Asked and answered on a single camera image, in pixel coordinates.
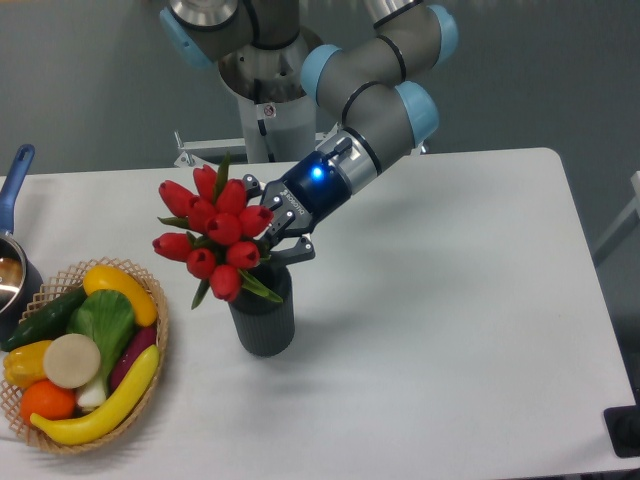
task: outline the blue light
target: blue light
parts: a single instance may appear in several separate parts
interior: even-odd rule
[[[320,167],[313,167],[311,170],[311,178],[317,182],[324,178],[324,170]]]

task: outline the blue pot handle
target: blue pot handle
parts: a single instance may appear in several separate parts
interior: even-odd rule
[[[13,211],[16,198],[35,154],[36,149],[33,145],[26,144],[18,148],[16,158],[0,190],[0,233],[13,233]]]

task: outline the orange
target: orange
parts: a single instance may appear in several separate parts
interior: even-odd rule
[[[22,394],[20,416],[31,426],[31,414],[37,413],[49,420],[64,420],[73,416],[76,396],[73,390],[60,388],[49,380],[36,382]]]

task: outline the red tulip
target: red tulip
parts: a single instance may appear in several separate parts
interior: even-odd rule
[[[198,193],[210,203],[213,203],[213,188],[217,177],[218,173],[207,164],[202,165],[202,168],[193,169],[193,181]]]
[[[243,235],[255,237],[269,226],[273,220],[273,212],[262,205],[251,205],[240,212],[238,219],[242,224]]]
[[[191,253],[191,243],[186,233],[164,233],[153,241],[153,249],[169,260],[186,262]]]
[[[219,265],[209,277],[209,285],[216,298],[233,302],[242,288],[242,278],[237,268],[231,265]]]
[[[193,197],[193,193],[171,180],[162,182],[158,191],[171,213],[176,217],[187,216],[189,212],[189,200]]]
[[[233,245],[242,236],[242,225],[235,215],[218,213],[205,224],[207,235],[220,245]]]
[[[189,228],[205,233],[207,221],[216,215],[216,207],[202,197],[194,195],[189,200]]]
[[[226,260],[229,265],[246,270],[258,265],[260,252],[253,242],[238,242],[229,247]]]
[[[229,180],[216,201],[220,213],[239,215],[247,205],[247,192],[242,180]]]
[[[196,248],[187,257],[187,270],[200,280],[211,276],[216,268],[216,256],[206,248]]]

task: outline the cucumber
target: cucumber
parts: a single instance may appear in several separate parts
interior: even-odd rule
[[[0,343],[0,350],[10,352],[40,340],[53,340],[65,333],[71,314],[87,299],[82,286],[56,297],[20,322],[13,335]]]

